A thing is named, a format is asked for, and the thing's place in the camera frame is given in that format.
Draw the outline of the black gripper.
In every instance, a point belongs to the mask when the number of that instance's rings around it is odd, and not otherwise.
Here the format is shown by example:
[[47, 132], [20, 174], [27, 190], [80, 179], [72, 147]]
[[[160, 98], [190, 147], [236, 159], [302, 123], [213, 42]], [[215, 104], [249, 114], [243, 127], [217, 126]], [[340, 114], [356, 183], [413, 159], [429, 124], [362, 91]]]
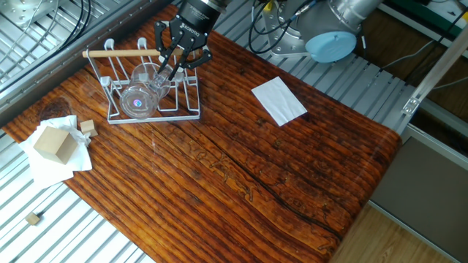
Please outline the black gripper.
[[[213, 26], [214, 21], [210, 19], [192, 24], [183, 17], [176, 17], [170, 21], [158, 20], [155, 22], [156, 49], [163, 58], [158, 72], [163, 71], [169, 57], [177, 47], [183, 51], [175, 63], [176, 72], [182, 72], [184, 69], [195, 69], [210, 61], [213, 55], [206, 44]], [[165, 47], [162, 38], [163, 31], [167, 28], [170, 29], [172, 39], [169, 47]]]

